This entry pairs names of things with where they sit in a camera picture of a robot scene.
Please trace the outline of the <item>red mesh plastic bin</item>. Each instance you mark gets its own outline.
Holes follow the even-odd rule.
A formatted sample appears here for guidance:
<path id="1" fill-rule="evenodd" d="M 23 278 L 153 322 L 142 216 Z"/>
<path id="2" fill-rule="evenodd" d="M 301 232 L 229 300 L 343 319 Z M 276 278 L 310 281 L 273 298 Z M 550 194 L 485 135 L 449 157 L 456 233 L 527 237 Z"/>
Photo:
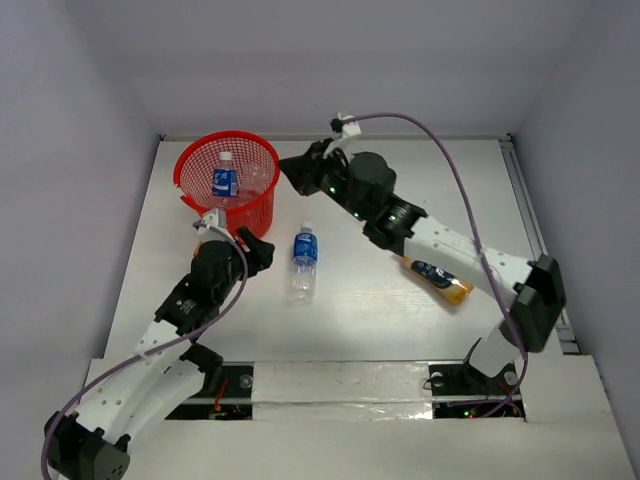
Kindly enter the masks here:
<path id="1" fill-rule="evenodd" d="M 212 209 L 226 214 L 227 229 L 245 226 L 264 236 L 273 221 L 279 156 L 264 138 L 228 130 L 204 136 L 178 158 L 173 182 L 181 200 L 200 216 Z"/>

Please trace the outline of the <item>blue label water bottle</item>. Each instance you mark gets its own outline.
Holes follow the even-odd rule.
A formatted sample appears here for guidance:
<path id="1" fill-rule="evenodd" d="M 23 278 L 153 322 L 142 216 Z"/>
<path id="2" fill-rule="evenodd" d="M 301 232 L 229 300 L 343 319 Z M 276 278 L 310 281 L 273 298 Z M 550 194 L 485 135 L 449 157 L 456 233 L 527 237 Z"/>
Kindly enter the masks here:
<path id="1" fill-rule="evenodd" d="M 222 151 L 213 170 L 211 187 L 213 198 L 220 208 L 226 208 L 237 200 L 238 189 L 238 171 L 233 155 L 229 151 Z"/>

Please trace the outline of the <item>clear plastic bottle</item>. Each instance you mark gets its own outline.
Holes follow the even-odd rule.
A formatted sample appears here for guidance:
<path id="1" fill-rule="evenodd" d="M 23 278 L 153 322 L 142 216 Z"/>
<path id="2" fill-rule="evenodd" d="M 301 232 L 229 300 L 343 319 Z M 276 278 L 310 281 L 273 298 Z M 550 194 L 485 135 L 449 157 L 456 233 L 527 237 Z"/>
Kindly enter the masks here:
<path id="1" fill-rule="evenodd" d="M 269 174 L 264 166 L 254 162 L 246 163 L 239 178 L 238 200 L 241 204 L 256 200 L 268 184 Z"/>

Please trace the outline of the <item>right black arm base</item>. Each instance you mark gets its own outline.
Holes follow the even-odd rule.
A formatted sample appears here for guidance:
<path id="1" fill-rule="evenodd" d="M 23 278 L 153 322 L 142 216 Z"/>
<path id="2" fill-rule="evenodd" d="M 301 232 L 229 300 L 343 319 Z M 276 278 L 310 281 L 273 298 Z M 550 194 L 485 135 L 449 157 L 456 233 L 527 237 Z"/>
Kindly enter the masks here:
<path id="1" fill-rule="evenodd" d="M 422 388 L 431 394 L 434 419 L 523 419 L 518 381 L 513 362 L 496 376 L 487 377 L 469 366 L 465 358 L 458 362 L 430 363 Z"/>

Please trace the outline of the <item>orange juice bottle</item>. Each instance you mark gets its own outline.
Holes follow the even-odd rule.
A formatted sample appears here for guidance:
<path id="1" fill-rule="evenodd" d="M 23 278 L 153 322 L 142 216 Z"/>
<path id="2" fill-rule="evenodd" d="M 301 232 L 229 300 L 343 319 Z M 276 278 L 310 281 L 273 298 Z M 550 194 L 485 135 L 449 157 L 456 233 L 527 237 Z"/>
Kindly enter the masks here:
<path id="1" fill-rule="evenodd" d="M 474 286 L 471 283 L 424 261 L 403 257 L 401 265 L 416 278 L 428 284 L 441 298 L 455 307 L 460 306 L 474 290 Z"/>

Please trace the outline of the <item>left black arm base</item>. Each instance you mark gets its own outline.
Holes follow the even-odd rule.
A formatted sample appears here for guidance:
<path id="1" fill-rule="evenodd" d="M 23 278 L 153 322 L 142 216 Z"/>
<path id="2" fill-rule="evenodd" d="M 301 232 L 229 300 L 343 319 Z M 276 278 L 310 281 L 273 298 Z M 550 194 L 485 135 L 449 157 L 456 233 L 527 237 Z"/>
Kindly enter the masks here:
<path id="1" fill-rule="evenodd" d="M 227 363 L 221 355 L 202 345 L 193 345 L 181 359 L 198 367 L 204 374 L 204 383 L 196 394 L 169 413 L 167 420 L 253 419 L 253 363 Z"/>

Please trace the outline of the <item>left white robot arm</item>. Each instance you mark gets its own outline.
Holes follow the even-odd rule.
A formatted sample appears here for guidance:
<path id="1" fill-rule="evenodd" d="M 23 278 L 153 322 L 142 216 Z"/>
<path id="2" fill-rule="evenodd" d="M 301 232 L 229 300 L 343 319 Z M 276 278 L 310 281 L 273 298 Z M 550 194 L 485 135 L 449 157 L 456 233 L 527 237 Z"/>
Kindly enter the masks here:
<path id="1" fill-rule="evenodd" d="M 43 478 L 120 479 L 131 454 L 184 400 L 216 395 L 223 359 L 199 337 L 238 302 L 249 278 L 267 270 L 275 247 L 248 228 L 230 236 L 196 223 L 200 244 L 129 358 L 88 382 L 44 427 Z"/>

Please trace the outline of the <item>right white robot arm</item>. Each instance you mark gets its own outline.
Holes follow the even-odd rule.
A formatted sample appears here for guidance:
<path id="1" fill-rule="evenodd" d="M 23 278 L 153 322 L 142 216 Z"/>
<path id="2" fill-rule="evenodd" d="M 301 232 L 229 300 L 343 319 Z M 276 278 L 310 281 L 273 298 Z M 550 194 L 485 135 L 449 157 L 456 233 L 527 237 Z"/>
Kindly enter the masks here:
<path id="1" fill-rule="evenodd" d="M 323 192 L 357 220 L 377 247 L 437 266 L 494 297 L 504 314 L 474 343 L 460 368 L 462 384 L 482 392 L 503 368 L 525 353 L 544 350 L 566 293 L 558 261 L 535 260 L 480 247 L 421 207 L 395 194 L 397 175 L 377 153 L 346 155 L 317 141 L 279 168 L 302 196 Z"/>

